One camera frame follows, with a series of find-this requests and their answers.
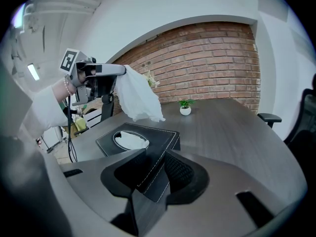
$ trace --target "black cable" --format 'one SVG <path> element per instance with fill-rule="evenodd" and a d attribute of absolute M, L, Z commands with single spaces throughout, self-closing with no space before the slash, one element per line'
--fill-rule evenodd
<path fill-rule="evenodd" d="M 73 162 L 73 159 L 71 158 L 71 154 L 70 154 L 70 151 L 71 151 L 75 161 L 78 162 L 77 154 L 76 154 L 74 145 L 71 141 L 71 120 L 72 120 L 72 117 L 70 114 L 70 96 L 68 96 L 68 155 L 69 155 L 70 161 Z"/>

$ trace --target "potted plant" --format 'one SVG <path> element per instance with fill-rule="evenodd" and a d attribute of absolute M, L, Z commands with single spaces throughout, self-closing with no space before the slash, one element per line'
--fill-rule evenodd
<path fill-rule="evenodd" d="M 179 101 L 181 107 L 180 107 L 180 112 L 182 115 L 186 116 L 191 113 L 191 107 L 190 105 L 194 103 L 194 100 L 189 99 L 189 100 L 182 100 Z"/>

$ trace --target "gray desk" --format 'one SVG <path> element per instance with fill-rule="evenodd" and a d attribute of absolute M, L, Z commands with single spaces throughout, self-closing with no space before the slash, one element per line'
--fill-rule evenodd
<path fill-rule="evenodd" d="M 189 116 L 178 103 L 162 105 L 164 122 L 143 119 L 139 125 L 180 132 L 181 151 L 234 164 L 248 172 L 286 204 L 307 189 L 303 172 L 281 139 L 254 113 L 233 99 L 196 101 Z M 119 125 L 134 123 L 115 115 L 73 140 L 78 161 L 105 157 L 95 140 Z"/>

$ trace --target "black chair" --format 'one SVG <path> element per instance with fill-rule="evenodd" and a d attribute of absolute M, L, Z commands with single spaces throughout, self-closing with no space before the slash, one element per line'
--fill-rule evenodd
<path fill-rule="evenodd" d="M 258 116 L 270 127 L 274 122 L 281 122 L 281 118 L 276 115 L 263 113 Z M 310 159 L 312 153 L 316 152 L 316 90 L 305 89 L 303 91 L 299 115 L 284 143 L 296 157 L 307 183 L 310 183 Z"/>

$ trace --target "ceiling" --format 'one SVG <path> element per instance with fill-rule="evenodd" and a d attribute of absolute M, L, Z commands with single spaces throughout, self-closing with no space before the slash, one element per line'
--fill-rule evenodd
<path fill-rule="evenodd" d="M 85 2 L 76 0 L 34 0 L 28 1 L 27 4 L 35 3 L 36 12 L 70 9 L 65 6 L 40 5 L 41 2 L 71 2 L 86 6 Z M 73 47 L 80 29 L 86 20 L 91 19 L 91 16 L 92 14 L 60 12 L 37 15 L 36 31 L 29 30 L 16 34 L 16 44 L 13 44 L 19 56 L 19 59 L 14 60 L 15 67 L 19 72 L 15 75 L 18 80 L 26 85 L 29 90 L 37 92 L 62 78 L 64 74 L 58 70 L 61 58 L 67 47 Z M 11 50 L 12 43 L 7 43 L 7 45 L 7 49 Z M 27 65 L 30 63 L 33 63 L 37 68 L 40 78 L 38 81 L 33 79 L 27 69 Z"/>

